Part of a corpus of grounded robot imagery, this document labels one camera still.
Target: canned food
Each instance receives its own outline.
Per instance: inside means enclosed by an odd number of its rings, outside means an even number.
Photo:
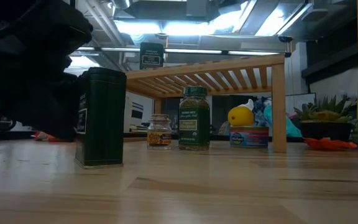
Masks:
[[[269,127],[230,127],[230,146],[232,147],[267,147],[268,144]]]

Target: plant pot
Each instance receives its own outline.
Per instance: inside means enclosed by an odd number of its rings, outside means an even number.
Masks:
[[[304,138],[348,141],[352,130],[350,123],[301,122],[300,129]]]

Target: glass jar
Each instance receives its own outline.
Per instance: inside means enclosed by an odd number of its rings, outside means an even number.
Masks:
[[[209,149],[208,90],[202,86],[188,86],[179,105],[179,148],[192,151]]]
[[[147,130],[148,149],[171,149],[172,129],[171,120],[167,114],[153,114]]]

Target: succulent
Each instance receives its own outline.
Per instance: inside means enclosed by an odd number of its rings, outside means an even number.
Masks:
[[[299,110],[298,108],[293,108],[293,109],[298,114],[301,121],[305,121],[311,119],[310,115],[317,110],[317,106],[312,103],[308,103],[308,104],[304,103],[302,104],[302,111]]]
[[[343,95],[342,100],[336,104],[336,96],[328,101],[328,97],[324,97],[318,103],[308,103],[302,105],[302,111],[294,108],[301,121],[318,120],[321,122],[349,122],[352,117],[347,116],[349,107],[344,107],[347,96]]]

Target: jar lid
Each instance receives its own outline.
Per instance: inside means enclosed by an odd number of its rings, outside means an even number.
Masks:
[[[203,86],[188,86],[183,90],[183,94],[185,96],[189,96],[189,95],[206,96],[208,94],[208,90]]]
[[[153,114],[149,121],[171,121],[168,114]]]

